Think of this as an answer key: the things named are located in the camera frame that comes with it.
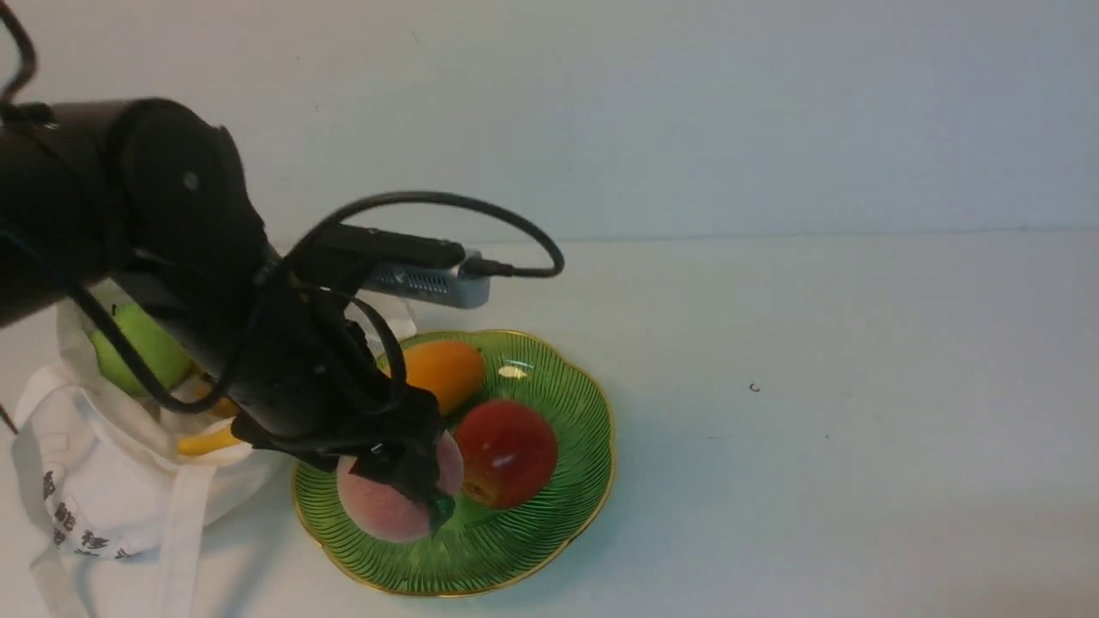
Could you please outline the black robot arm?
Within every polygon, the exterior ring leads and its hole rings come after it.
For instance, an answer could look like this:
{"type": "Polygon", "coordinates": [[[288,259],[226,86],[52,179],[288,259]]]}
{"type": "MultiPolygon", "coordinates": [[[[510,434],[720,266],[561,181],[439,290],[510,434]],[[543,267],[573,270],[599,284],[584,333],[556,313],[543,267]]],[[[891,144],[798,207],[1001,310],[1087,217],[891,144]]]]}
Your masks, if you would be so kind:
{"type": "Polygon", "coordinates": [[[279,257],[227,129],[182,104],[3,111],[3,325],[63,299],[106,320],[89,289],[115,282],[238,404],[235,438],[377,482],[436,530],[439,404],[376,367],[353,294],[298,277],[322,235],[279,257]]]}

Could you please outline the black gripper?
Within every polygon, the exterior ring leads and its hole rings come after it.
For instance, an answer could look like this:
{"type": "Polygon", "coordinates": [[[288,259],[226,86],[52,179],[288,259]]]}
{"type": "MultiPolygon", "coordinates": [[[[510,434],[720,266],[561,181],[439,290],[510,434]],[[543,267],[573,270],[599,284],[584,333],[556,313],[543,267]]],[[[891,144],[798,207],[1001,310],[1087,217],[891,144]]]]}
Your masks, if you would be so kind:
{"type": "Polygon", "coordinates": [[[185,402],[206,411],[223,398],[240,410],[233,434],[319,470],[349,457],[349,473],[428,507],[432,532],[454,514],[440,490],[444,427],[435,396],[409,382],[404,353],[381,316],[360,312],[382,340],[378,367],[360,327],[344,317],[346,293],[282,279],[262,287],[185,283],[185,351],[209,391],[185,402]]]}

